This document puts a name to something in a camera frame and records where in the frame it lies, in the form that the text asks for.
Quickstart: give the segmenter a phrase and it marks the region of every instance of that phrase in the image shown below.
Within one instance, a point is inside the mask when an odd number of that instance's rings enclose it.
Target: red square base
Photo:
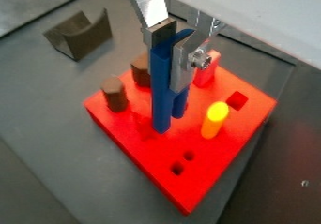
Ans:
[[[143,173],[186,215],[201,202],[220,176],[266,119],[276,100],[217,67],[213,82],[199,89],[190,85],[186,114],[171,119],[159,135],[151,128],[151,90],[137,86],[131,72],[121,77],[130,106],[121,113],[107,107],[99,91],[86,102],[90,115]],[[226,101],[230,116],[214,139],[201,136],[207,107]]]

